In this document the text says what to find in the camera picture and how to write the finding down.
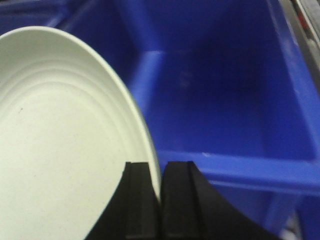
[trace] bin compartment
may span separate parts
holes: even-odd
[[[277,0],[87,0],[61,28],[128,86],[162,169],[194,161],[276,234],[320,195],[320,100]]]

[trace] black plastic part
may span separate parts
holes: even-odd
[[[161,187],[162,237],[166,240],[201,239],[192,185],[185,162],[168,163]]]
[[[148,163],[127,162],[113,197],[86,240],[157,240],[158,209]]]
[[[166,240],[280,240],[225,200],[193,162],[169,162],[161,194]]]

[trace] blue plastic bin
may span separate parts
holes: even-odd
[[[277,0],[89,0],[61,28],[127,84],[162,169],[194,161],[276,234],[320,196],[320,99]]]

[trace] blue plastic surface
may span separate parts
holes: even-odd
[[[320,197],[305,197],[298,208],[304,240],[320,239]]]
[[[87,0],[59,27],[129,87],[162,169],[194,161],[276,234],[320,196],[320,99],[277,0]]]
[[[58,27],[83,2],[84,0],[0,1],[0,35],[26,26]]]

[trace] white can lid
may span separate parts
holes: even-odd
[[[0,239],[81,240],[125,162],[160,169],[137,105],[76,37],[32,26],[0,37]]]

